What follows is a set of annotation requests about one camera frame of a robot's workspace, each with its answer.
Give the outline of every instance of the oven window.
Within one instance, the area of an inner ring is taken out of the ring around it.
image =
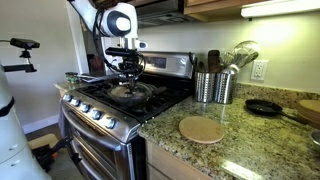
[[[107,147],[99,144],[96,141],[93,141],[92,139],[86,137],[84,134],[82,134],[79,131],[76,131],[76,133],[73,133],[73,135],[76,135],[78,138],[82,139],[84,142],[86,142],[92,149],[96,151],[108,164],[115,167],[115,157],[114,157],[114,151],[111,149],[108,149]]]

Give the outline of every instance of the wooden cabinet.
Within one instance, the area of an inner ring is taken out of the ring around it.
[[[241,19],[241,7],[267,0],[185,0],[184,14],[202,22]]]
[[[146,145],[149,180],[212,179],[208,175],[161,149],[159,146],[149,141],[146,141]]]

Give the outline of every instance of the frying pan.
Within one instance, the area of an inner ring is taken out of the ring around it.
[[[282,107],[273,102],[269,102],[265,100],[249,99],[249,100],[246,100],[246,107],[249,111],[262,116],[282,115],[289,119],[298,121],[302,124],[306,124],[306,122],[302,121],[301,119],[298,119],[297,117],[290,116],[284,113],[282,111],[283,110]]]

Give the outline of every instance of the stove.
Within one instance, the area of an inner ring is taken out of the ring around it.
[[[145,146],[137,129],[193,94],[193,54],[142,53],[146,66],[138,83],[162,89],[147,100],[134,105],[113,100],[108,91],[119,78],[68,91],[62,98],[65,118],[59,123],[62,134],[73,137],[70,157],[94,179],[145,179]]]

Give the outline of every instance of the stainless steel canister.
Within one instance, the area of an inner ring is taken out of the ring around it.
[[[236,82],[237,74],[217,73],[213,98],[214,102],[231,104]]]
[[[195,72],[195,99],[198,102],[213,100],[215,73]]]

